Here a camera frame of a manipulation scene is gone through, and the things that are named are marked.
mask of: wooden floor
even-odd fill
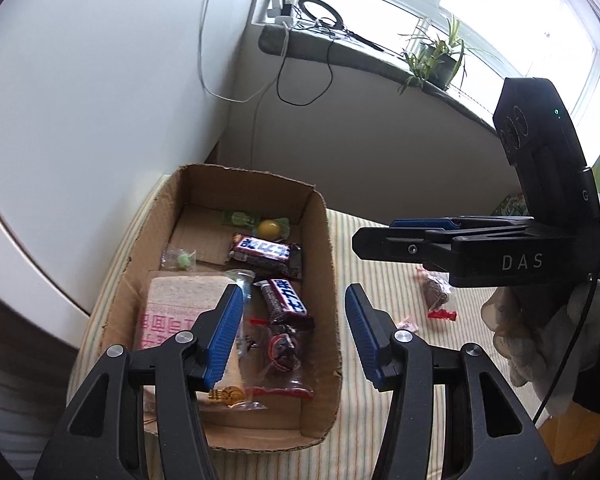
[[[567,413],[550,418],[539,431],[554,462],[564,464],[593,450],[600,439],[600,415],[572,402]]]

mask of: potted plant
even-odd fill
[[[448,38],[446,40],[438,37],[432,40],[426,30],[417,27],[420,34],[401,34],[410,40],[419,40],[417,51],[403,51],[404,59],[409,65],[411,75],[400,87],[403,93],[407,86],[412,86],[414,81],[420,86],[429,81],[441,90],[447,90],[449,84],[462,67],[464,71],[465,51],[472,51],[465,46],[464,40],[458,34],[460,21],[455,17],[446,18],[448,23]]]

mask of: gloved hand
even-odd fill
[[[493,345],[509,361],[514,386],[527,382],[543,399],[554,380],[584,308],[590,283],[573,290],[554,285],[498,288],[482,306],[482,320],[494,332]],[[593,367],[600,355],[600,281],[580,337],[546,408],[566,412],[581,370]]]

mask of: bed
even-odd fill
[[[128,252],[142,226],[154,196],[165,182],[164,177],[138,211],[129,226],[102,288],[90,325],[84,335],[68,388],[69,400],[88,371],[99,358],[98,343],[113,291],[125,267]],[[418,335],[432,345],[459,349],[465,342],[480,344],[496,366],[508,377],[506,361],[491,344],[491,333],[480,320],[480,306],[490,297],[491,288],[457,289],[458,320],[431,320],[416,281],[416,266],[388,262],[365,262],[351,251],[351,237],[362,226],[374,222],[330,210],[330,235],[339,294],[338,318],[342,342],[342,398],[336,423],[325,441],[318,446],[289,453],[244,454],[212,450],[218,476],[223,480],[358,480],[371,478],[378,455],[391,393],[375,391],[363,374],[344,316],[344,291],[349,283],[361,283],[376,308],[386,310],[397,322],[407,314],[415,317]],[[516,393],[529,413],[539,401],[530,385],[516,388]],[[429,458],[429,479],[440,476],[444,435],[444,390],[436,386],[434,423]],[[152,479],[162,477],[157,437],[146,436],[147,462]]]

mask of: white glove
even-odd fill
[[[518,300],[509,287],[496,289],[482,306],[482,320],[494,332],[493,345],[509,361],[509,379],[513,386],[531,382],[536,395],[544,398],[580,320],[589,286],[589,283],[576,286],[568,303],[542,328],[525,322]],[[559,416],[566,412],[576,389],[578,373],[592,367],[599,354],[600,280],[580,337],[547,403],[550,415]]]

